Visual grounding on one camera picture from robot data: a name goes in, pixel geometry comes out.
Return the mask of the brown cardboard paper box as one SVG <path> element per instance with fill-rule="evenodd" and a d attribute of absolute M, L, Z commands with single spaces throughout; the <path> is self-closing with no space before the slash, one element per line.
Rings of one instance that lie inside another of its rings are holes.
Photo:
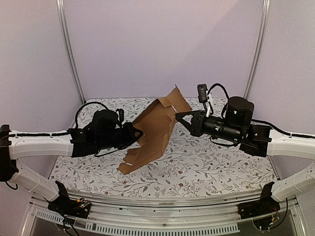
<path fill-rule="evenodd" d="M 178 87 L 166 97 L 155 99 L 132 122 L 143 136 L 137 141 L 140 147 L 127 151 L 119 171 L 126 175 L 162 157 L 177 122 L 175 115 L 191 110 Z"/>

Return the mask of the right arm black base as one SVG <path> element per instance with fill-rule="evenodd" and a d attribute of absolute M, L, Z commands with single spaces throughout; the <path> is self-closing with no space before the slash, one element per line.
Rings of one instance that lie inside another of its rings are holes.
<path fill-rule="evenodd" d="M 264 185 L 258 200 L 237 205 L 238 214 L 241 216 L 241 219 L 252 218 L 280 210 L 279 202 L 271 197 L 274 184 L 274 182 L 270 182 Z"/>

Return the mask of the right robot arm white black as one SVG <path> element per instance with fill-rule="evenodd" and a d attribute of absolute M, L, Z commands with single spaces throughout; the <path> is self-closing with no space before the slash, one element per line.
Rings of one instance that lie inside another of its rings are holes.
<path fill-rule="evenodd" d="M 192 136 L 208 135 L 212 141 L 229 141 L 232 146 L 251 156 L 315 159 L 313 135 L 289 133 L 266 121 L 252 120 L 253 110 L 253 103 L 234 96 L 228 99 L 223 118 L 198 110 L 177 113 L 176 120 Z"/>

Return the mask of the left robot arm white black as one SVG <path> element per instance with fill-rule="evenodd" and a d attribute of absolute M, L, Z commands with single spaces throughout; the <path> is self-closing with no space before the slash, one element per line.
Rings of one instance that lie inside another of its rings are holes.
<path fill-rule="evenodd" d="M 108 148 L 122 150 L 142 135 L 142 130 L 124 122 L 123 115 L 111 110 L 95 112 L 92 121 L 83 128 L 61 132 L 23 133 L 5 124 L 0 128 L 0 180 L 20 185 L 53 202 L 62 213 L 70 213 L 73 202 L 68 199 L 65 186 L 48 180 L 19 160 L 37 156 L 84 157 Z"/>

